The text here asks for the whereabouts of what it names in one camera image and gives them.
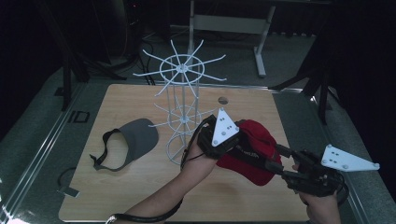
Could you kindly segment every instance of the gray floor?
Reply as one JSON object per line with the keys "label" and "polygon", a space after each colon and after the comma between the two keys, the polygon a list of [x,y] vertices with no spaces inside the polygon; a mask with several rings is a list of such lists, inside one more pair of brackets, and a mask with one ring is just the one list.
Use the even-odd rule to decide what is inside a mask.
{"label": "gray floor", "polygon": [[[175,35],[173,39],[179,53],[187,51],[188,42],[185,35]],[[153,45],[154,55],[169,57],[173,54],[171,47],[156,35],[147,37],[146,40]],[[227,81],[219,83],[206,78],[202,83],[261,87],[279,84],[297,73],[315,38],[269,36],[262,54],[267,71],[266,78],[257,76],[252,49],[257,40],[257,36],[247,36],[240,41],[216,42],[206,36],[205,43],[197,56],[207,61],[226,54],[223,60],[208,64],[206,73],[214,77],[226,77]],[[148,45],[143,45],[143,48],[149,51]],[[155,71],[158,66],[158,61],[151,60],[149,69]],[[132,76],[133,71],[141,73],[138,66],[118,71],[121,76],[128,77],[122,82],[94,75],[89,83],[75,83],[73,86],[75,101],[65,112],[60,111],[62,97],[53,95],[56,89],[62,86],[62,71],[49,78],[24,115],[0,144],[2,203],[14,206],[11,209],[14,218],[25,223],[62,223],[58,218],[58,211],[64,196],[57,192],[59,188],[57,178],[62,171],[77,165],[107,86],[116,82],[145,84],[143,78]],[[158,83],[161,82],[158,76],[153,77]],[[303,80],[290,87],[300,89],[305,82],[306,80]],[[280,116],[291,147],[318,148],[332,143],[340,148],[348,148],[353,154],[370,159],[347,113],[332,98],[329,99],[332,110],[326,112],[329,123],[327,126],[319,125],[317,120],[312,120],[315,118],[314,105],[312,111],[293,111],[296,104],[311,104],[301,95],[275,94],[275,99],[276,105],[282,108],[279,109],[282,111]],[[73,111],[90,112],[90,119],[87,123],[69,122],[68,119]],[[62,123],[59,132],[51,129],[57,123]],[[324,137],[309,138],[318,133]],[[39,170],[38,175],[34,175],[35,178],[27,182],[29,190],[26,195],[20,195],[19,203],[9,202],[7,199],[17,187],[20,177],[29,175],[24,171],[37,152],[42,157],[41,163],[36,167]],[[67,184],[71,176],[72,172],[67,173],[63,182]],[[389,194],[377,173],[353,174],[348,175],[347,179],[353,181],[356,186],[353,187],[356,193],[351,194],[349,202],[357,205],[361,203],[364,209],[352,209],[347,203],[343,205],[340,210],[344,223],[395,223],[394,201],[389,199]]]}

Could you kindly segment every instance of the person's right hand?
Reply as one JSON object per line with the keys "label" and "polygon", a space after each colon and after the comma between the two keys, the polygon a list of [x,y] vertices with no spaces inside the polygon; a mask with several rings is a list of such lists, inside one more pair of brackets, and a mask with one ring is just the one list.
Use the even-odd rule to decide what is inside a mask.
{"label": "person's right hand", "polygon": [[[298,165],[293,165],[294,170],[298,170]],[[301,201],[307,204],[306,213],[310,221],[315,224],[339,224],[341,223],[340,213],[337,204],[337,192],[326,197],[298,192]]]}

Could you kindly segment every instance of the wooden table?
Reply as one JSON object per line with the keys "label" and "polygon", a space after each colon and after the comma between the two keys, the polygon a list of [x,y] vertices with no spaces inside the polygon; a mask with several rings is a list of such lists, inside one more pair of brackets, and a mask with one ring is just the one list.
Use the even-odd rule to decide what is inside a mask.
{"label": "wooden table", "polygon": [[[70,187],[79,190],[77,198],[65,197],[59,218],[66,222],[105,221],[148,197],[179,173],[169,161],[165,145],[173,131],[159,126],[157,146],[121,171],[96,171],[90,154],[104,150],[102,135],[135,119],[150,119],[154,124],[166,121],[167,113],[154,106],[166,106],[166,94],[154,97],[162,86],[109,86],[91,134],[83,150]],[[219,103],[228,99],[227,105]],[[288,145],[274,98],[268,90],[242,88],[200,89],[201,112],[224,107],[232,120],[254,119],[263,124],[279,144]],[[119,167],[126,155],[126,143],[113,134],[104,165]],[[286,170],[293,161],[282,158]],[[284,180],[275,176],[258,187],[238,173],[216,167],[213,173],[184,198],[180,209],[169,221],[305,221],[305,206]]]}

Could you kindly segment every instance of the white triangle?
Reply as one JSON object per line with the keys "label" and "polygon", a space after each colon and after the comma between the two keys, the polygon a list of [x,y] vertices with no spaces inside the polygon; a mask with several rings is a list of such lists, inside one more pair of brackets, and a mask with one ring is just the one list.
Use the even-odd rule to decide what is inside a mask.
{"label": "white triangle", "polygon": [[344,172],[378,170],[379,164],[364,160],[332,145],[326,146],[321,164]]}
{"label": "white triangle", "polygon": [[239,132],[239,128],[231,120],[224,108],[219,109],[216,120],[215,133],[213,134],[212,146],[216,147]]}

